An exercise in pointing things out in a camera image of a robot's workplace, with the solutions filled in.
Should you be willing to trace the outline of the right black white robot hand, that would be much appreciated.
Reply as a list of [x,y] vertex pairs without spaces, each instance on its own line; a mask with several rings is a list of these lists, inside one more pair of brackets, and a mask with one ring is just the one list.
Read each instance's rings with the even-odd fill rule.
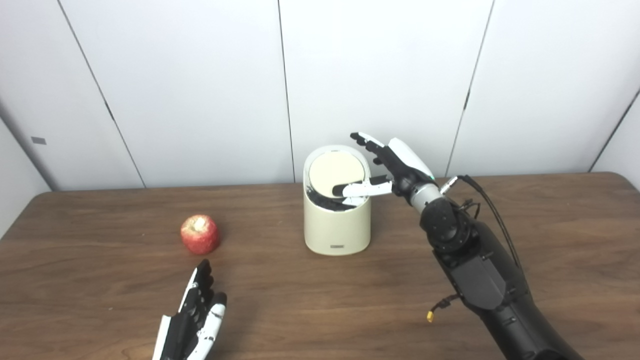
[[375,155],[374,164],[384,166],[389,175],[370,177],[350,183],[338,184],[332,194],[338,198],[372,198],[394,194],[422,212],[429,203],[443,198],[432,171],[407,144],[393,137],[384,145],[363,132],[352,132],[350,137],[359,146]]

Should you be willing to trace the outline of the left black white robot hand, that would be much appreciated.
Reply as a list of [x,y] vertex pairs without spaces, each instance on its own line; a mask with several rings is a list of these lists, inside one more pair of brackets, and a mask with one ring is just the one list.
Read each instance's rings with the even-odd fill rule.
[[153,360],[205,360],[217,340],[227,309],[227,295],[213,289],[210,260],[190,276],[178,311],[162,316]]

